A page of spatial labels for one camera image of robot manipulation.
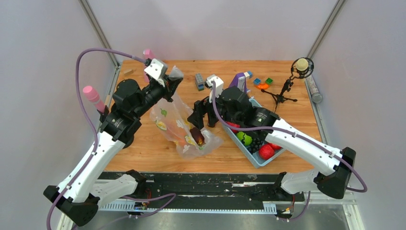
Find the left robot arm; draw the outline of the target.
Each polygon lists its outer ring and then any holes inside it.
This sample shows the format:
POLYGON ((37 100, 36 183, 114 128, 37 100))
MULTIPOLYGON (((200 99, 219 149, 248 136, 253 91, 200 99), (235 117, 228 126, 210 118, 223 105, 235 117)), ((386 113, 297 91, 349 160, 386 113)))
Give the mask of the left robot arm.
POLYGON ((134 134, 142 125, 141 117, 161 99, 172 102, 182 80, 164 75, 163 84, 150 79, 144 88, 134 79, 118 83, 112 108, 105 108, 101 114, 95 142, 65 180, 59 185, 49 185, 43 192, 76 226, 86 225, 101 207, 118 198, 127 195, 141 198, 146 194, 146 178, 135 170, 106 184, 95 182, 111 159, 133 143, 134 134))

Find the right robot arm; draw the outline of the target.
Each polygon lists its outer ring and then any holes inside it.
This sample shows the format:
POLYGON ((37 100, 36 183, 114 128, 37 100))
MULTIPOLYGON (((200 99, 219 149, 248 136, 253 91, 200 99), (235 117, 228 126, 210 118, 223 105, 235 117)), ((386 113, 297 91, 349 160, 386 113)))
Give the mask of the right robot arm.
POLYGON ((203 117, 208 115, 209 126, 220 121, 236 124, 237 129, 268 143, 276 144, 313 165, 314 169, 300 173, 282 172, 273 187, 279 200, 292 194, 319 190, 323 194, 342 199, 349 189, 348 182, 356 151, 350 147, 338 149, 297 130, 267 108, 254 105, 246 93, 237 87, 223 90, 214 99, 206 97, 194 103, 188 122, 204 128, 203 117))

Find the clear plastic fruit bag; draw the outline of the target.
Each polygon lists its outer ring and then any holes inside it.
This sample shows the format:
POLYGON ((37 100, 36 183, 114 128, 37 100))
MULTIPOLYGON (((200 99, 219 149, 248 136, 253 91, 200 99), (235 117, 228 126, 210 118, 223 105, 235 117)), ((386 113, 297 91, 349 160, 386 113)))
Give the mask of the clear plastic fruit bag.
POLYGON ((173 142, 175 136, 186 136, 189 143, 184 147, 176 146, 178 154, 187 160, 210 154, 223 144, 223 139, 206 128, 197 129, 187 121, 192 109, 175 93, 173 101, 158 101, 150 109, 150 119, 154 122, 166 140, 173 142))

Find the orange fruit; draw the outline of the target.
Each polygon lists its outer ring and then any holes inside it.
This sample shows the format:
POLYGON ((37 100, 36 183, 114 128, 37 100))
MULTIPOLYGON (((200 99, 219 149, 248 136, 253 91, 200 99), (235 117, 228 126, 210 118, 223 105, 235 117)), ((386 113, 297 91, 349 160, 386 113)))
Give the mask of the orange fruit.
POLYGON ((175 136, 173 142, 175 143, 176 146, 184 147, 185 145, 187 146, 189 143, 186 141, 186 136, 175 136))

